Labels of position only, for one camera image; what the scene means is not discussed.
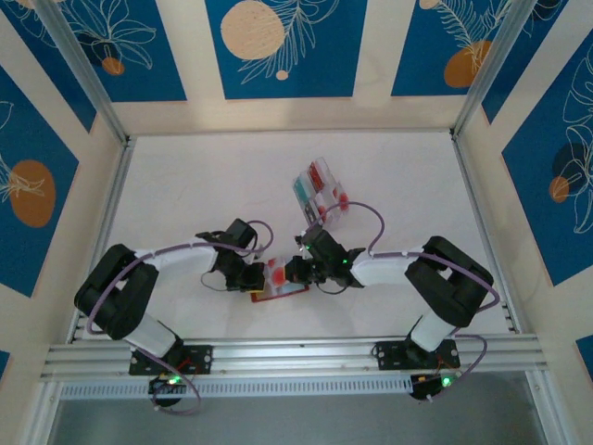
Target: mounting plate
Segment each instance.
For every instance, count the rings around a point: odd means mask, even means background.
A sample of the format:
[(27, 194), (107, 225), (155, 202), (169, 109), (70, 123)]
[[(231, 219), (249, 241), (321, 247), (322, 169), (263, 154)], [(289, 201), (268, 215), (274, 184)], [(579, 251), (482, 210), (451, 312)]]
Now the mounting plate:
[(410, 369), (436, 369), (439, 358), (451, 368), (461, 366), (454, 340), (443, 340), (434, 353), (427, 354), (423, 362), (412, 360), (406, 353), (406, 341), (379, 341), (372, 349), (381, 371), (407, 371)]
[[(179, 368), (182, 374), (210, 374), (210, 366), (212, 365), (212, 347), (210, 345), (183, 345), (182, 357), (184, 357), (183, 366)], [(160, 375), (161, 373), (169, 374), (169, 371), (135, 350), (130, 359), (129, 373), (130, 375)]]

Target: gray floor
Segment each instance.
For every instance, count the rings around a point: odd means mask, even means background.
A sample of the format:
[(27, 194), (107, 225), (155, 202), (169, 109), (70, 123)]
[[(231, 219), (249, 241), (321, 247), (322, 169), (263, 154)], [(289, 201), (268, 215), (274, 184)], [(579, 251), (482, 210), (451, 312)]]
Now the gray floor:
[(449, 391), (433, 404), (407, 395), (208, 399), (188, 418), (155, 413), (148, 400), (65, 401), (49, 443), (545, 443), (522, 375), (470, 375)]

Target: black bracket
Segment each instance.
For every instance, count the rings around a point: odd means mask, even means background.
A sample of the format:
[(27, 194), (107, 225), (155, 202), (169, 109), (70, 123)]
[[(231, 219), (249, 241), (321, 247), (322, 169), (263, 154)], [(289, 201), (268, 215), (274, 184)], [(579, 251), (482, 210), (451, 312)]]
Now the black bracket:
[[(185, 375), (207, 375), (210, 374), (212, 366), (212, 347), (210, 345), (188, 346), (183, 345), (180, 351), (180, 364), (174, 366)], [(170, 374), (165, 368), (144, 354), (135, 351), (130, 359), (130, 375), (160, 375)]]
[(443, 340), (436, 351), (425, 353), (422, 358), (413, 353), (408, 340), (379, 341), (372, 348), (380, 371), (407, 371), (410, 369), (437, 369), (444, 363), (449, 368), (461, 366), (454, 340)]

